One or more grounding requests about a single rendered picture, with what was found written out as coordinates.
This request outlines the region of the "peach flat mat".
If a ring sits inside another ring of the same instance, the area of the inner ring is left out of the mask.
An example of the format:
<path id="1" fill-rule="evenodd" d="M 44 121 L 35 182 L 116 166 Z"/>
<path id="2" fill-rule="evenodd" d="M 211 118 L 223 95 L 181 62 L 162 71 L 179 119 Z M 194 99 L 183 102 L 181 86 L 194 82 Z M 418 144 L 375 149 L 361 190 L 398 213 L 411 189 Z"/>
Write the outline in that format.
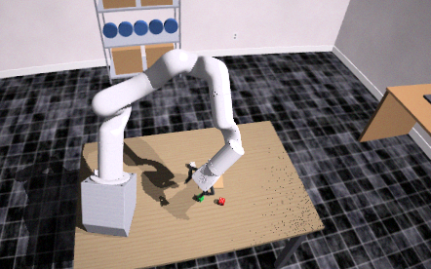
<path id="1" fill-rule="evenodd" d="M 218 179 L 218 181 L 214 184 L 214 188 L 223 188 L 222 175 L 220 176 L 220 178 Z"/>

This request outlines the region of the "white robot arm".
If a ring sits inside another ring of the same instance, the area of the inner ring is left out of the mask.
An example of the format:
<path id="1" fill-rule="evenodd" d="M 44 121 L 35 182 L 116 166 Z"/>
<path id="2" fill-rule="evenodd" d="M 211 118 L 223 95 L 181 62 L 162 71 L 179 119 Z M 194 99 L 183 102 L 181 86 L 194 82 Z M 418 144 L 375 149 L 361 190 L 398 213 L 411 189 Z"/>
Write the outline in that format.
<path id="1" fill-rule="evenodd" d="M 210 171 L 221 176 L 244 155 L 240 132 L 233 120 L 226 65 L 216 58 L 174 49 L 160 56 L 139 75 L 102 90 L 93 97 L 93 111 L 99 117 L 107 118 L 98 130 L 98 168 L 91 174 L 91 181 L 119 184 L 130 179 L 130 175 L 123 172 L 123 138 L 132 102 L 158 90 L 178 74 L 206 80 L 209 85 L 213 123 L 222 132 L 225 142 L 208 160 Z M 112 116 L 115 112 L 116 115 Z"/>

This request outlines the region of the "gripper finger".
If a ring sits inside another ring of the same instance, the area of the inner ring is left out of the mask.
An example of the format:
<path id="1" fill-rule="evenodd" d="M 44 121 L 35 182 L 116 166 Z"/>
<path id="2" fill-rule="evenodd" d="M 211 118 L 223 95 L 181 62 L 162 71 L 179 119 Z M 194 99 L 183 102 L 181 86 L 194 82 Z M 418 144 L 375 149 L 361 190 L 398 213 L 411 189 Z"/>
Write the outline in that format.
<path id="1" fill-rule="evenodd" d="M 215 194 L 214 186 L 212 186 L 210 189 L 211 189 L 211 192 L 208 192 L 208 191 L 204 192 L 204 191 L 203 191 L 203 193 L 201 193 L 201 194 L 197 197 L 197 199 L 198 199 L 198 198 L 200 198 L 200 199 L 201 199 L 201 198 L 202 198 L 203 196 L 205 196 L 205 195 L 206 195 L 206 196 L 212 196 L 212 195 L 214 195 L 214 194 Z"/>
<path id="2" fill-rule="evenodd" d="M 190 179 L 192 179 L 192 171 L 197 171 L 198 169 L 195 167 L 189 167 L 188 178 L 185 180 L 184 184 L 186 184 Z"/>

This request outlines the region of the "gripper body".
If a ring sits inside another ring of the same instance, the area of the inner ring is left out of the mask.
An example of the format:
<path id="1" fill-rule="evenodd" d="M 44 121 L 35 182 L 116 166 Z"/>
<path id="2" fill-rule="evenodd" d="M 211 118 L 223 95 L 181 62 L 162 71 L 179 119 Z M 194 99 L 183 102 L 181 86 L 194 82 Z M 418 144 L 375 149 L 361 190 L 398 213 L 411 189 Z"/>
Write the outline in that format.
<path id="1" fill-rule="evenodd" d="M 203 191 L 207 191 L 217 182 L 220 176 L 213 174 L 208 168 L 208 163 L 206 163 L 192 174 L 192 178 Z"/>

